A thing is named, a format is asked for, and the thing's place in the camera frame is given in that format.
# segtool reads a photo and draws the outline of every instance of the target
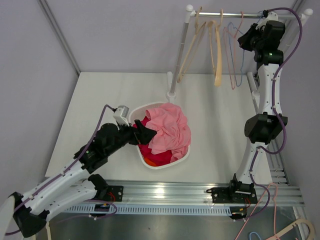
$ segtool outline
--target clothing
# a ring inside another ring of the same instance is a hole
[[[168,102],[159,107],[147,109],[145,115],[150,120],[145,126],[157,131],[148,146],[151,153],[158,155],[171,151],[171,163],[183,158],[191,143],[191,130],[181,108]]]
[[[143,126],[146,126],[147,122],[149,121],[150,121],[149,118],[144,117],[141,123]],[[138,147],[140,149],[142,156],[144,157],[144,161],[152,167],[159,167],[159,166],[169,164],[173,156],[170,150],[159,153],[159,154],[152,154],[151,153],[152,150],[149,148],[149,144],[147,145],[138,144]]]

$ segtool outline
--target red cloth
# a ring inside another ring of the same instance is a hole
[[[149,121],[150,120],[147,117],[144,117],[141,123],[143,126],[146,126],[147,122]],[[147,145],[139,144],[138,147],[140,149],[142,156],[144,156],[145,158],[148,158],[151,162],[155,163],[157,166],[163,166],[163,165],[169,164],[173,156],[171,150],[168,150],[159,154],[152,154],[151,153],[152,149],[149,148],[149,144]]]

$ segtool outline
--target gray wall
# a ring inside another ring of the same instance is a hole
[[[301,187],[310,219],[319,230],[320,2],[307,0],[306,8],[312,8],[314,14],[303,28],[300,47],[281,74],[281,108],[288,116],[283,156],[291,184]]]
[[[2,0],[0,203],[43,180],[76,80],[37,1]]]
[[[225,13],[257,13],[269,8],[291,7],[295,2],[296,0],[48,0],[82,71],[134,73],[166,73],[174,70],[188,4],[193,4],[195,10],[202,6],[203,12],[219,12],[223,8]],[[199,23],[209,20],[212,18],[203,17]],[[225,18],[221,33],[230,21],[235,26],[240,23],[239,19]],[[246,32],[255,21],[245,19],[241,30]],[[195,32],[194,23],[193,17],[184,54]],[[223,48],[223,72],[227,73],[224,51]],[[236,71],[239,73],[242,50],[237,48],[236,54]],[[247,52],[245,55],[244,70],[253,62],[253,53]],[[189,72],[212,72],[208,30]]]

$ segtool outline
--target gray floor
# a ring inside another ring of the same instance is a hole
[[[250,232],[258,232],[262,239],[273,236],[273,207],[252,218],[239,240],[247,240]],[[52,240],[233,240],[243,221],[232,222],[224,216],[174,216],[174,215],[115,215],[94,221],[76,218],[63,223],[59,220],[73,216],[62,213],[50,222]],[[291,207],[277,210],[277,231],[295,220]],[[298,229],[293,229],[281,240],[301,239]],[[37,240],[46,240],[41,231]]]

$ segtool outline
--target white basket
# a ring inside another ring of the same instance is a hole
[[[152,103],[149,103],[149,104],[146,104],[146,105],[142,105],[142,106],[139,106],[137,107],[136,109],[132,110],[132,112],[130,113],[129,115],[129,122],[134,124],[135,123],[135,120],[140,120],[142,121],[145,116],[146,116],[146,110],[147,109],[152,109],[152,108],[157,108],[159,106],[161,106],[162,104],[165,104],[165,102],[152,102]],[[189,156],[190,154],[190,146],[188,147],[188,152],[185,154],[185,156],[177,161],[174,161],[172,163],[169,163],[169,164],[166,164],[166,165],[163,165],[163,166],[150,166],[149,164],[147,164],[145,162],[145,159],[144,157],[142,156],[141,152],[140,152],[140,149],[138,146],[136,146],[137,150],[138,150],[138,153],[139,153],[139,156],[141,158],[141,161],[142,163],[149,169],[154,169],[154,170],[158,170],[158,169],[164,169],[164,168],[167,168],[167,167],[170,167],[170,166],[173,166],[173,165],[176,165],[178,163],[181,163],[183,160],[187,159],[187,157]]]

